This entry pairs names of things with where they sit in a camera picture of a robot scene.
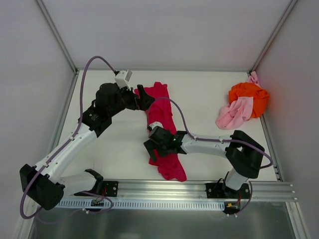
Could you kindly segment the magenta t shirt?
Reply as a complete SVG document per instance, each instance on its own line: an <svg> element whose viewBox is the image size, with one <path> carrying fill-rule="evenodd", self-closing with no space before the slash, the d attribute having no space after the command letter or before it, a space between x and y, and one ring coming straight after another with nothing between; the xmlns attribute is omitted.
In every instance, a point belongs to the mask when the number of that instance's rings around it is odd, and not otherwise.
<svg viewBox="0 0 319 239"><path fill-rule="evenodd" d="M145 92L156 99L150 109L147 110L148 125L159 122L159 128L148 126L150 139L144 143L150 154L149 164L156 166L159 174L165 180L176 179L180 182L187 180L186 173L179 161L178 153L181 151L176 136L176 127L173 121L173 114L167 84L155 82L152 87L146 87Z"/></svg>

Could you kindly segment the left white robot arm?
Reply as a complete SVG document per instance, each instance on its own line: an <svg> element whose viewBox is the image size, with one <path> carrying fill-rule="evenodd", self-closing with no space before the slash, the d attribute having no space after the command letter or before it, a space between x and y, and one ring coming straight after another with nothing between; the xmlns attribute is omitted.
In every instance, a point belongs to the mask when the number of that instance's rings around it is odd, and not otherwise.
<svg viewBox="0 0 319 239"><path fill-rule="evenodd" d="M142 85L138 92L116 83L102 84L90 107L80 114L78 124L59 146L34 166L25 164L19 171L23 198L30 197L43 209L51 210L63 197L103 191L103 176L93 169L62 177L68 165L112 123L112 117L125 109L146 111L155 101Z"/></svg>

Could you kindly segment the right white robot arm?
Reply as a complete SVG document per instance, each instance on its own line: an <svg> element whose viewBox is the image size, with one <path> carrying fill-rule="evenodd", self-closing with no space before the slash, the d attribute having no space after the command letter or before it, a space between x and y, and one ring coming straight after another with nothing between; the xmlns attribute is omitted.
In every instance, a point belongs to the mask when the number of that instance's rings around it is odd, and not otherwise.
<svg viewBox="0 0 319 239"><path fill-rule="evenodd" d="M259 176L264 148L249 135L235 130L230 136L217 139L187 131L171 133L161 126L149 127L148 140L144 146L153 161L160 157L178 154L201 153L227 159L232 169L222 183L207 191L208 197L235 199L243 196L240 189L248 179Z"/></svg>

